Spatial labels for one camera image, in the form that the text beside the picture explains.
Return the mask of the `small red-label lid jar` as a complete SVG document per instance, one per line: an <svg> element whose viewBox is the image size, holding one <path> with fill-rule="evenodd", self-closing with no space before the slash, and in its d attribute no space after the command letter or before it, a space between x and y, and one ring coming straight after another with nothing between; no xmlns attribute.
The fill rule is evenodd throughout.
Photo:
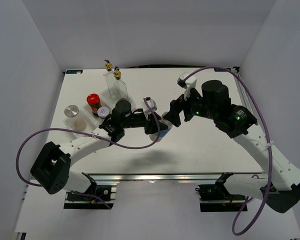
<svg viewBox="0 0 300 240"><path fill-rule="evenodd" d="M105 119L107 116L110 115L110 110L108 107L106 106L101 106L98 110L97 110L97 115L99 118L101 119Z"/></svg>

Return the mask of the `blue label silver-lid jar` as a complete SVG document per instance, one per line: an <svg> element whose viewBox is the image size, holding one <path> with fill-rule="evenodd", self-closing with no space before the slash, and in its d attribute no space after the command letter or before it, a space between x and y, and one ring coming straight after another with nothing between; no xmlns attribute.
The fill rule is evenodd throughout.
<svg viewBox="0 0 300 240"><path fill-rule="evenodd" d="M169 121L169 120L166 120L166 117L165 115L167 114L168 112L164 112L162 115L161 115L161 118L159 120L160 122L160 125L161 125L161 131L160 132L157 132L155 134L149 134L149 138L154 142L156 139L157 139L157 143L160 142L167 134L168 132L173 128L173 124Z"/></svg>

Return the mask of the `red lid sauce jar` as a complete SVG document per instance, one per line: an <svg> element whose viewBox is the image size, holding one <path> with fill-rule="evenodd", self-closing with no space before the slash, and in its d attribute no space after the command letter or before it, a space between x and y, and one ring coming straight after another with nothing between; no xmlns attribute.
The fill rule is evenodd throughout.
<svg viewBox="0 0 300 240"><path fill-rule="evenodd" d="M96 93L91 93L87 96L86 101L91 108L92 114L97 117L97 111L100 107L102 107L99 95Z"/></svg>

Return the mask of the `dark sauce glass bottle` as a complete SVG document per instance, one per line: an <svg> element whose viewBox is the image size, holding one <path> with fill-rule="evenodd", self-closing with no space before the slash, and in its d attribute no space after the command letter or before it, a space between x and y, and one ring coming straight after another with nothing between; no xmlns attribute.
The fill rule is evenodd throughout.
<svg viewBox="0 0 300 240"><path fill-rule="evenodd" d="M122 74L120 68L116 66L113 72L115 83L113 85L115 93L118 99L129 100L128 89L126 83L122 80Z"/></svg>

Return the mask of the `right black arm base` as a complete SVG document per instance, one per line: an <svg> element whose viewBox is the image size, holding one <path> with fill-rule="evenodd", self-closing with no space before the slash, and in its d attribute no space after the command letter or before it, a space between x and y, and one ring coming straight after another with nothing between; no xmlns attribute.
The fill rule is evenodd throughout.
<svg viewBox="0 0 300 240"><path fill-rule="evenodd" d="M221 185L233 175L233 172L196 175L195 192L198 194L202 213L230 213L240 210L247 197L241 194L230 194Z"/></svg>

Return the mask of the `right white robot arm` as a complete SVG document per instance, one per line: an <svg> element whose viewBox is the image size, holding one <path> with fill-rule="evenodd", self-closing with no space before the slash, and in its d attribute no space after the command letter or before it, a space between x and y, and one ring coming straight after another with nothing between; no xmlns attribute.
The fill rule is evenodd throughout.
<svg viewBox="0 0 300 240"><path fill-rule="evenodd" d="M266 135L255 116L244 106L235 105L229 97L229 89L219 80L209 80L201 85L178 80L184 94L170 102L164 119L175 127L194 116L211 119L215 126L242 146L264 172L271 177L250 178L232 172L224 172L215 182L216 195L226 200L232 195L249 196L265 200L278 213L285 213L300 200L300 169L295 167L274 145L267 142Z"/></svg>

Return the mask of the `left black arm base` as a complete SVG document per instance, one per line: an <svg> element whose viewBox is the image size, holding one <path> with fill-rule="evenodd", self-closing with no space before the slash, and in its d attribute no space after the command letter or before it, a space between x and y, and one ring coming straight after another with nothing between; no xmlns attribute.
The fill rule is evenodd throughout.
<svg viewBox="0 0 300 240"><path fill-rule="evenodd" d="M66 194L64 209L68 210L111 210L113 207L111 185L98 185L88 174L82 175L90 185L84 192L70 190Z"/></svg>

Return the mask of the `tall jar white powder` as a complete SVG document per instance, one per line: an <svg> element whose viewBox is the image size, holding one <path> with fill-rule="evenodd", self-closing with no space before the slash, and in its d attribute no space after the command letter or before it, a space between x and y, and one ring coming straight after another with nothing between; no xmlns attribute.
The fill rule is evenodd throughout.
<svg viewBox="0 0 300 240"><path fill-rule="evenodd" d="M86 129L87 123L85 118L76 105L68 105L64 109L64 115L65 119L63 123L68 129L79 132L83 132Z"/></svg>

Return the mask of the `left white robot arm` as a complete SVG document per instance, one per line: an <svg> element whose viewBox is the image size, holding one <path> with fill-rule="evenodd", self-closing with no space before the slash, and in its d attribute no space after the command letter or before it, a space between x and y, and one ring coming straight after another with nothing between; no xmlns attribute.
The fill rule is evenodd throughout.
<svg viewBox="0 0 300 240"><path fill-rule="evenodd" d="M50 195L67 190L78 192L86 200L93 198L97 186L95 180L70 168L98 150L117 145L128 128L143 128L145 134L153 135L158 141L167 126L155 111L156 103L150 98L146 98L143 107L136 112L132 112L128 100L119 100L111 114L91 133L62 144L46 143L30 170L31 175Z"/></svg>

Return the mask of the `clear liquid glass bottle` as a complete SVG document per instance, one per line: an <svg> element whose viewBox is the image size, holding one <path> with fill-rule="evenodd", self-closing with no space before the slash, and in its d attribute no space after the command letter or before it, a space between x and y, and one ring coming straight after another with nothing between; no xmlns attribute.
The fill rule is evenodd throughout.
<svg viewBox="0 0 300 240"><path fill-rule="evenodd" d="M113 65L107 59L105 59L104 61L105 61L104 67L105 67L106 72L103 74L103 76L105 77L110 97L112 99L115 99L117 97L117 94L116 94L116 90L114 88L116 79L114 76Z"/></svg>

